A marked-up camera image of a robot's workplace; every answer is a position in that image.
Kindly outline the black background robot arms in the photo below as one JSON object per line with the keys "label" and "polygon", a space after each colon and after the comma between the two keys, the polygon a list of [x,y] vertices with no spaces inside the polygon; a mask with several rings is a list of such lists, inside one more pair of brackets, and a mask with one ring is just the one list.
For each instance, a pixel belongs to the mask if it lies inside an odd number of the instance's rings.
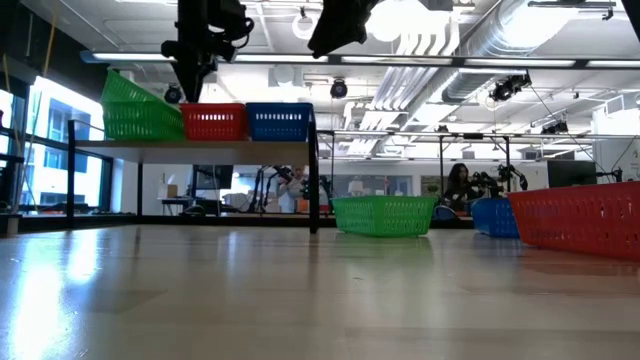
{"label": "black background robot arms", "polygon": [[486,172],[474,173],[470,180],[470,186],[478,192],[488,194],[490,198],[503,198],[506,194],[504,184],[510,185],[511,179],[516,177],[522,191],[527,191],[529,184],[526,176],[513,165],[499,165],[497,167],[498,178],[491,177]]}
{"label": "black background robot arms", "polygon": [[[277,205],[274,212],[282,212],[278,203],[277,188],[278,178],[282,177],[286,180],[292,178],[293,172],[291,167],[287,166],[262,166],[255,177],[254,190],[249,204],[249,213],[265,213],[270,212],[269,206],[272,203]],[[309,210],[311,191],[310,180],[305,174],[306,180],[303,182],[303,198],[296,203],[296,211],[294,213],[305,213]]]}

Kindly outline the black aluminium table frame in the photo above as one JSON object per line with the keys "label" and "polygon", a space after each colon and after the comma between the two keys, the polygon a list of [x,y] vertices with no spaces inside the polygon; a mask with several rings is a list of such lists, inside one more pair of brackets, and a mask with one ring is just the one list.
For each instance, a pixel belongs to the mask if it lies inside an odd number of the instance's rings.
{"label": "black aluminium table frame", "polygon": [[27,216],[19,222],[18,233],[51,232],[71,229],[104,228],[124,225],[294,227],[319,230],[336,228],[334,218],[320,218],[314,224],[308,216],[267,217],[239,214],[227,217],[180,217],[151,215]]}

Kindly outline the black background rig frame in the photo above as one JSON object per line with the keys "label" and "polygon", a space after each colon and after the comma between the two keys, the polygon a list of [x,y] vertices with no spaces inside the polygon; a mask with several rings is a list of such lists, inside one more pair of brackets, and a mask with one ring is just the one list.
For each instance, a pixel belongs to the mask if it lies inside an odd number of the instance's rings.
{"label": "black background rig frame", "polygon": [[332,162],[414,161],[436,162],[439,173],[446,163],[499,164],[541,162],[549,159],[585,160],[598,172],[611,176],[631,149],[640,151],[640,134],[513,134],[319,130]]}

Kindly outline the person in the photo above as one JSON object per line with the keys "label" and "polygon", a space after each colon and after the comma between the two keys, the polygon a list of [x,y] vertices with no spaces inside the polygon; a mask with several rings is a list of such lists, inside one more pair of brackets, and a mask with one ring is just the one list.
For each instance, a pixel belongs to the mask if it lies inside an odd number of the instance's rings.
{"label": "person", "polygon": [[290,180],[282,177],[278,178],[277,196],[283,213],[294,213],[297,201],[303,198],[303,182],[306,180],[305,168],[294,167],[292,172],[293,175]]}
{"label": "person", "polygon": [[447,178],[443,203],[455,212],[465,211],[467,203],[478,197],[478,192],[471,186],[469,170],[464,163],[455,164]]}

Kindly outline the black computer monitor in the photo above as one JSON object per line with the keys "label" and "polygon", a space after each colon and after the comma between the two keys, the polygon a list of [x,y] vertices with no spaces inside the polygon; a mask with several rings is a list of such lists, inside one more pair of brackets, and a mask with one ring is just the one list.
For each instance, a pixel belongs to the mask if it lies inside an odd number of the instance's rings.
{"label": "black computer monitor", "polygon": [[229,190],[232,187],[232,165],[197,165],[195,170],[197,190]]}
{"label": "black computer monitor", "polygon": [[550,188],[597,183],[596,164],[592,161],[549,160],[547,174]]}

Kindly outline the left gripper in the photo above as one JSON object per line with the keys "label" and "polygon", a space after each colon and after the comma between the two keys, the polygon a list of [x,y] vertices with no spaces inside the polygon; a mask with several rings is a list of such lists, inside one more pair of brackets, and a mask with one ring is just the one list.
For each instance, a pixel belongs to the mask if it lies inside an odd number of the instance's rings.
{"label": "left gripper", "polygon": [[[205,78],[217,71],[215,59],[232,62],[236,57],[236,48],[226,42],[221,35],[209,29],[209,24],[202,18],[181,18],[175,22],[178,31],[177,40],[166,40],[161,44],[161,54],[174,58],[176,76],[188,102],[198,103]],[[200,64],[196,74],[189,63],[178,61],[194,57]]]}

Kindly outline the silver ventilation duct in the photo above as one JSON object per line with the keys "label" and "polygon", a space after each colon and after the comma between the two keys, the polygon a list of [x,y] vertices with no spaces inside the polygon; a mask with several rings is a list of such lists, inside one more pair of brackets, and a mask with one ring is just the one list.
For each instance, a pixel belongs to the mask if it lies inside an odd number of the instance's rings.
{"label": "silver ventilation duct", "polygon": [[[531,1],[502,0],[456,50],[461,57],[526,57],[553,38],[577,13],[576,8],[530,7]],[[496,75],[447,70],[444,102],[461,103]]]}

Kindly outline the wooden shelf with black legs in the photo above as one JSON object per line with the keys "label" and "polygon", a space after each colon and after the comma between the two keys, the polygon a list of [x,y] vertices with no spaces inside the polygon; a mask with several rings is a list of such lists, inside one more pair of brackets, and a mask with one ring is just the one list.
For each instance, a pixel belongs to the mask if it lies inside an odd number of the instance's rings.
{"label": "wooden shelf with black legs", "polygon": [[69,159],[77,154],[103,160],[120,159],[137,165],[136,216],[143,210],[144,166],[154,165],[307,165],[311,199],[308,217],[311,224],[320,219],[318,131],[315,122],[308,126],[305,142],[253,141],[117,141],[78,140],[69,136]]}

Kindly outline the blue plastic basket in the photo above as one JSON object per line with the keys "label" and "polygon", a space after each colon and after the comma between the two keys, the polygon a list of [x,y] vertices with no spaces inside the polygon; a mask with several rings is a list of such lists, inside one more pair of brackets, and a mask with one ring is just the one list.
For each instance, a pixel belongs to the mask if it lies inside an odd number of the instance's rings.
{"label": "blue plastic basket", "polygon": [[494,238],[519,238],[514,213],[507,198],[481,198],[470,207],[477,232]]}
{"label": "blue plastic basket", "polygon": [[247,110],[247,114],[251,140],[256,142],[305,142],[313,118],[313,110],[302,113],[254,113]]}
{"label": "blue plastic basket", "polygon": [[249,112],[254,113],[302,113],[312,111],[311,103],[278,103],[278,102],[251,102],[246,104]]}

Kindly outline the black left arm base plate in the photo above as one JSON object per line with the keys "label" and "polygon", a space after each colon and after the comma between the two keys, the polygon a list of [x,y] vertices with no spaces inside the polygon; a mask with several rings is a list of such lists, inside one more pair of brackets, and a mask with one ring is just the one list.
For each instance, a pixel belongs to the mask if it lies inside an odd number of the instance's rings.
{"label": "black left arm base plate", "polygon": [[15,236],[18,233],[20,214],[0,213],[0,238]]}

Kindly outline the long ceiling light bar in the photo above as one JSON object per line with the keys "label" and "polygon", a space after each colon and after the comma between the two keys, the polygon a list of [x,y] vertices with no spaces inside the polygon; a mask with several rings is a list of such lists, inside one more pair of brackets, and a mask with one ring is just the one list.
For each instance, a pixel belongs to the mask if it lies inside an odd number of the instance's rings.
{"label": "long ceiling light bar", "polygon": [[458,69],[542,69],[542,70],[640,70],[640,59],[563,59],[540,57],[463,57],[406,55],[328,55],[313,58],[307,54],[241,53],[234,62],[247,65],[328,65],[328,66],[399,66]]}

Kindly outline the red plastic basket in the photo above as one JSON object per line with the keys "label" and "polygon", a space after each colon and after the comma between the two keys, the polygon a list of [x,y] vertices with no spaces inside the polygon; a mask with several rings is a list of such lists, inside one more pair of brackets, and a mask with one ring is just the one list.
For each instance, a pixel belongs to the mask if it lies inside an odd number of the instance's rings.
{"label": "red plastic basket", "polygon": [[183,103],[180,110],[185,113],[226,113],[245,112],[246,107],[241,103]]}
{"label": "red plastic basket", "polygon": [[640,182],[513,192],[508,199],[528,245],[640,262]]}
{"label": "red plastic basket", "polygon": [[184,132],[190,141],[246,141],[249,139],[247,112],[182,112]]}

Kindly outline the black ceiling track fixture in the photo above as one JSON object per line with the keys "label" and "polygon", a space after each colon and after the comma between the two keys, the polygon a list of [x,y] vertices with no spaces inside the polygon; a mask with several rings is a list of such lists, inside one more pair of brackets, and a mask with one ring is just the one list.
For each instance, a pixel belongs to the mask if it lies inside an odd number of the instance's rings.
{"label": "black ceiling track fixture", "polygon": [[564,9],[603,9],[606,13],[602,16],[608,21],[614,15],[616,3],[613,0],[529,0],[528,7],[535,8],[564,8]]}

